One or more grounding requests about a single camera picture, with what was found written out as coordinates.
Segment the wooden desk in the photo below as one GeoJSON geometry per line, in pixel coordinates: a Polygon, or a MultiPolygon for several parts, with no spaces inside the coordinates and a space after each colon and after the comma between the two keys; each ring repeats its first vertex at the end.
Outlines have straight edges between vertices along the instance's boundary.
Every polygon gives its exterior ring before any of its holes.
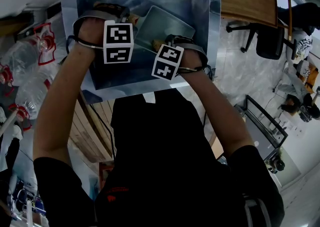
{"type": "Polygon", "coordinates": [[[221,0],[221,17],[277,28],[277,0],[221,0]]]}

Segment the hand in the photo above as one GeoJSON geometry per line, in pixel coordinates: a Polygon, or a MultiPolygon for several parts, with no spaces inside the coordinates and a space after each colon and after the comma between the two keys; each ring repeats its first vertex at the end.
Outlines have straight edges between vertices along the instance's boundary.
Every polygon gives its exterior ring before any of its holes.
{"type": "Polygon", "coordinates": [[[202,62],[198,52],[192,49],[185,49],[181,59],[180,67],[194,69],[200,66],[202,66],[202,62]]]}
{"type": "Polygon", "coordinates": [[[79,30],[78,37],[86,42],[102,45],[104,42],[105,20],[100,18],[86,18],[79,30]]]}

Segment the chair wheel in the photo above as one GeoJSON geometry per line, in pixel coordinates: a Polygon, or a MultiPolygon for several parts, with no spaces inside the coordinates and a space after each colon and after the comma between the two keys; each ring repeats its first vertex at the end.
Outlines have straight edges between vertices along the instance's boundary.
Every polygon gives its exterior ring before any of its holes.
{"type": "Polygon", "coordinates": [[[227,33],[232,33],[232,28],[230,26],[225,27],[227,33]]]}

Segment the office chair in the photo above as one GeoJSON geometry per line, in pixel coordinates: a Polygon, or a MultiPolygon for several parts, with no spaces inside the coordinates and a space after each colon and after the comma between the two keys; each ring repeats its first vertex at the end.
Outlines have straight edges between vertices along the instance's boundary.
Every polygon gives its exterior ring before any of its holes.
{"type": "Polygon", "coordinates": [[[259,23],[250,23],[246,26],[240,27],[226,27],[226,31],[231,33],[239,30],[250,30],[249,38],[245,48],[241,47],[241,52],[248,51],[249,46],[254,38],[255,33],[258,34],[256,53],[258,56],[266,59],[278,60],[282,54],[284,44],[292,49],[291,59],[295,59],[297,51],[297,41],[293,43],[285,39],[285,29],[283,27],[273,28],[259,23]]]}

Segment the tiled floor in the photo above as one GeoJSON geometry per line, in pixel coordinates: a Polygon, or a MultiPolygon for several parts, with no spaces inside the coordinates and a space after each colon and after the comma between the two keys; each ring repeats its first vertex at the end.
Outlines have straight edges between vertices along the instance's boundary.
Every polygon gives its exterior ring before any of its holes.
{"type": "MultiPolygon", "coordinates": [[[[214,83],[227,97],[232,105],[243,104],[246,95],[250,95],[267,112],[278,117],[278,107],[284,102],[285,94],[280,91],[273,93],[272,89],[280,79],[288,83],[283,77],[283,68],[286,61],[286,50],[284,48],[279,60],[265,59],[257,55],[257,35],[252,40],[247,53],[240,51],[247,43],[248,30],[237,30],[226,32],[226,26],[230,23],[235,26],[245,25],[241,22],[222,19],[220,27],[220,42],[216,60],[216,71],[214,83]]],[[[200,119],[204,119],[205,109],[190,86],[178,88],[180,93],[195,106],[200,119]]],[[[213,129],[209,120],[206,120],[204,134],[209,140],[213,129]]]]}

